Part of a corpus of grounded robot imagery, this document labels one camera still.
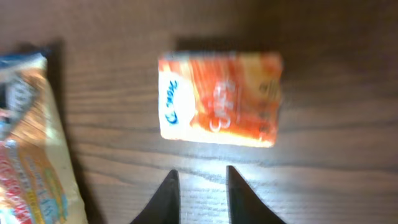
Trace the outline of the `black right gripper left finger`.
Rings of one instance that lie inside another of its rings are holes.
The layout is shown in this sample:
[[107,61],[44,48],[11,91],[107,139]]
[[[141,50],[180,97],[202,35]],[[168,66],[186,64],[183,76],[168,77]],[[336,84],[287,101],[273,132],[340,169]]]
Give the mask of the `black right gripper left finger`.
[[171,170],[131,224],[180,224],[180,181]]

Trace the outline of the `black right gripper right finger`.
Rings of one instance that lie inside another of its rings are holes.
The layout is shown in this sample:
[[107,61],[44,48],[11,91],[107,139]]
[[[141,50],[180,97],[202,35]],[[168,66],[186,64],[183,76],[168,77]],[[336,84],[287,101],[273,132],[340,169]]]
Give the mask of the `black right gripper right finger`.
[[234,166],[227,166],[226,175],[231,224],[286,224],[261,201]]

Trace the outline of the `orange Kleenex tissue pack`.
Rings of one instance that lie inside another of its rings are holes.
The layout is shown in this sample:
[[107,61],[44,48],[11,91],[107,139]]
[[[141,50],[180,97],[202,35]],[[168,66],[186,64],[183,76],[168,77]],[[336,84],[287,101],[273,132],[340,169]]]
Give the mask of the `orange Kleenex tissue pack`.
[[282,57],[277,52],[174,52],[158,60],[164,139],[272,147]]

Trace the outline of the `yellow wet wipes pack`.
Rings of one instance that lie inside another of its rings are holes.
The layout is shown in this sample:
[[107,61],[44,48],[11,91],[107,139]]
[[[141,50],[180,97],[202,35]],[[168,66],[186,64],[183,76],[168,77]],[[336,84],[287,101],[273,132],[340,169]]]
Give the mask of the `yellow wet wipes pack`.
[[40,52],[1,56],[1,224],[84,224],[85,204]]

